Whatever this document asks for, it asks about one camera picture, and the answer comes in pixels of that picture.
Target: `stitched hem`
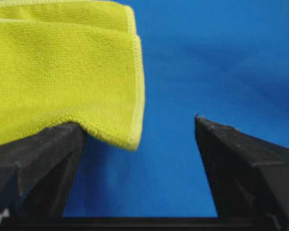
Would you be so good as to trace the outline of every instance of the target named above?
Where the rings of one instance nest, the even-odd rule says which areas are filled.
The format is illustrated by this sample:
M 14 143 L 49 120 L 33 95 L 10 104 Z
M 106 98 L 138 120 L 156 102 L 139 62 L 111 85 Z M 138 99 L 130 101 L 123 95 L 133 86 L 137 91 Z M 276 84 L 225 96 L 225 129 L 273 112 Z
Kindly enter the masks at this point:
M 142 50 L 140 38 L 136 35 L 136 24 L 134 12 L 130 7 L 126 7 L 128 18 L 128 31 L 134 33 L 132 40 L 133 56 L 135 64 L 135 106 L 133 110 L 133 117 L 131 123 L 130 134 L 128 138 L 128 148 L 130 150 L 136 150 L 142 133 L 143 116 L 145 107 L 145 77 L 142 61 Z

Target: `blue background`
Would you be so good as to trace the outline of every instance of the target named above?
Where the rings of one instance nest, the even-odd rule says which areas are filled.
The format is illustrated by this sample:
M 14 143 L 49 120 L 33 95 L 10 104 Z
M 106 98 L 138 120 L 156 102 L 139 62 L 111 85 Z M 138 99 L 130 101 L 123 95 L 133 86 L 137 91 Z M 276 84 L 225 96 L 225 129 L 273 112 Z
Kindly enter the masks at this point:
M 289 0 L 119 2 L 142 38 L 142 140 L 90 138 L 65 216 L 216 216 L 194 116 L 289 147 Z

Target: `textured fabric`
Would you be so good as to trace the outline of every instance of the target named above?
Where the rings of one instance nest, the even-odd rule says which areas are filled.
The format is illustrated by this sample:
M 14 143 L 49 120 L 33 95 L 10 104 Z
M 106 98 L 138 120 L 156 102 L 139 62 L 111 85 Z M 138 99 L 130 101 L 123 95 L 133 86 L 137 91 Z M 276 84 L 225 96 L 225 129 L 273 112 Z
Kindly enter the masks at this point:
M 72 121 L 135 150 L 144 102 L 140 39 L 129 7 L 0 2 L 0 144 Z

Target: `folded towel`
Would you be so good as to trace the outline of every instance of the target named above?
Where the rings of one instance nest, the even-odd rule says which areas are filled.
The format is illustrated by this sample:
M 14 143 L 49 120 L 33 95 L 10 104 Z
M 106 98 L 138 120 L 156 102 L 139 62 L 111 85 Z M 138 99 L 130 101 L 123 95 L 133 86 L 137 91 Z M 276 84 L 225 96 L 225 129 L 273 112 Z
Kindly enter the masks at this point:
M 141 45 L 129 7 L 0 2 L 0 144 L 71 121 L 135 150 L 144 102 Z

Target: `microfiber cloth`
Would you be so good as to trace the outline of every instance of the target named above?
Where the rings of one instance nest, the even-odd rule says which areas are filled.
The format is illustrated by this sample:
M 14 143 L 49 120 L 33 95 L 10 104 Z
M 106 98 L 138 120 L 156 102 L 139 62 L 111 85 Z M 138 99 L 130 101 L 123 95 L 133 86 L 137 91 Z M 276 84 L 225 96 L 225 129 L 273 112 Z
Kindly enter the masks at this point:
M 135 150 L 144 87 L 131 8 L 0 2 L 0 144 L 76 122 L 95 138 Z

